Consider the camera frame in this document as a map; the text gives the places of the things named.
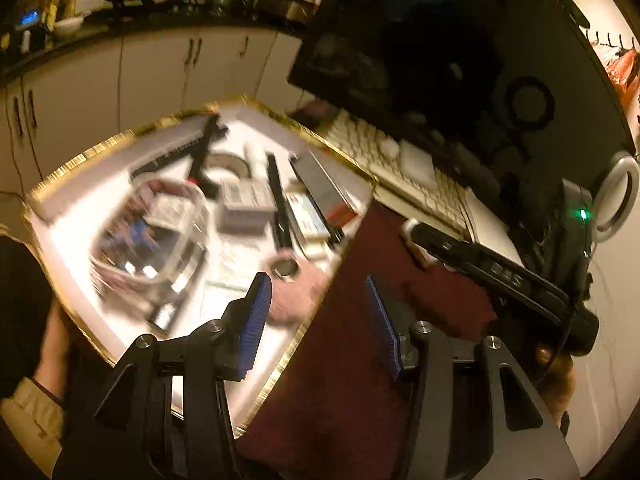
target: black handle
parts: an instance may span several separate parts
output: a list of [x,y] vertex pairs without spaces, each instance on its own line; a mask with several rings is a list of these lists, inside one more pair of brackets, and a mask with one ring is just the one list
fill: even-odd
[[244,49],[240,52],[240,59],[246,55],[246,50],[249,48],[249,37],[244,38]]
[[33,105],[33,90],[29,90],[29,106],[31,107],[31,124],[34,129],[38,129],[38,120],[36,119],[36,108]]
[[196,66],[200,59],[200,51],[202,50],[202,38],[198,38],[198,49],[196,50],[196,57],[193,58],[193,65]]
[[187,59],[184,60],[184,66],[187,67],[191,61],[191,54],[193,53],[193,38],[189,39],[189,52],[187,53]]
[[14,112],[15,112],[15,121],[18,124],[18,135],[20,136],[20,140],[23,140],[24,130],[22,129],[22,121],[20,120],[20,105],[18,104],[17,97],[14,97]]

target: hanging cloth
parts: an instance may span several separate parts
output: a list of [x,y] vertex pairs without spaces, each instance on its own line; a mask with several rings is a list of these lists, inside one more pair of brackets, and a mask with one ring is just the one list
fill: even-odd
[[609,63],[606,71],[626,111],[638,86],[634,82],[638,75],[638,53],[627,50],[624,56]]

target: monitor screen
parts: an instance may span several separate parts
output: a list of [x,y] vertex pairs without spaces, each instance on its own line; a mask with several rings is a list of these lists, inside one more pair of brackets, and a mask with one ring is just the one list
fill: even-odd
[[635,149],[558,0],[323,0],[289,81],[480,185],[456,174],[464,146],[538,234],[563,178],[594,194],[612,156]]

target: cabinet door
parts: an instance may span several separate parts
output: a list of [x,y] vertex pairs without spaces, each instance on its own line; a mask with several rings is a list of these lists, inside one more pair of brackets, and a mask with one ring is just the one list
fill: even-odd
[[255,96],[276,34],[242,28],[203,29],[196,46],[183,107]]
[[[20,101],[16,102],[19,111]],[[16,169],[14,164],[16,151],[22,150],[24,145],[24,135],[20,137],[16,127],[17,113],[14,108],[14,95],[9,94],[7,88],[2,88],[0,91],[0,190],[22,193],[18,177],[19,168]]]
[[277,33],[273,30],[249,30],[244,37],[238,64],[226,89],[229,97],[245,94],[255,97],[258,93],[262,71],[275,44]]
[[278,113],[298,108],[303,91],[287,82],[302,40],[278,34],[260,80],[256,99]]
[[98,43],[24,75],[25,122],[42,176],[118,132],[120,42]]
[[180,111],[197,32],[192,28],[125,38],[120,76],[122,130]]

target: dark countertop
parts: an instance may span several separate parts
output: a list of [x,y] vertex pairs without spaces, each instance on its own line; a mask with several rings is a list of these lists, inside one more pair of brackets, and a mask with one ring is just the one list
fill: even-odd
[[185,11],[171,12],[168,10],[115,20],[112,9],[100,9],[84,20],[82,27],[75,35],[54,40],[53,46],[49,49],[32,52],[14,62],[0,59],[0,88],[51,59],[64,56],[91,44],[131,34],[182,27],[269,28],[298,38],[302,37],[304,29],[303,25],[291,27],[277,19],[265,16],[253,19],[246,16],[233,16],[224,11],[217,14],[213,12],[188,14]]

